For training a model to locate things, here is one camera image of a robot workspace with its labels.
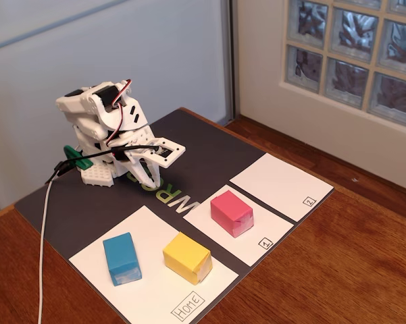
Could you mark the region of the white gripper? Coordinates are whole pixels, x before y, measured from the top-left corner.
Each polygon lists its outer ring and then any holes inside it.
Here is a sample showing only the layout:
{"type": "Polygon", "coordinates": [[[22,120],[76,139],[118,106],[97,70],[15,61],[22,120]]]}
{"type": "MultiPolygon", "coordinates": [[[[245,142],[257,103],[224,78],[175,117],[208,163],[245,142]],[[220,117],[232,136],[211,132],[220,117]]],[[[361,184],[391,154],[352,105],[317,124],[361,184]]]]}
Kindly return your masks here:
{"type": "MultiPolygon", "coordinates": [[[[110,137],[107,143],[108,149],[118,147],[129,147],[138,145],[153,145],[155,137],[149,126],[144,126],[136,130],[117,131],[110,137]]],[[[117,153],[111,153],[107,156],[107,167],[109,169],[127,169],[140,184],[155,188],[161,185],[159,165],[152,162],[143,153],[155,154],[155,149],[132,149],[117,153]],[[148,176],[143,167],[146,167],[152,179],[148,176]]]]}

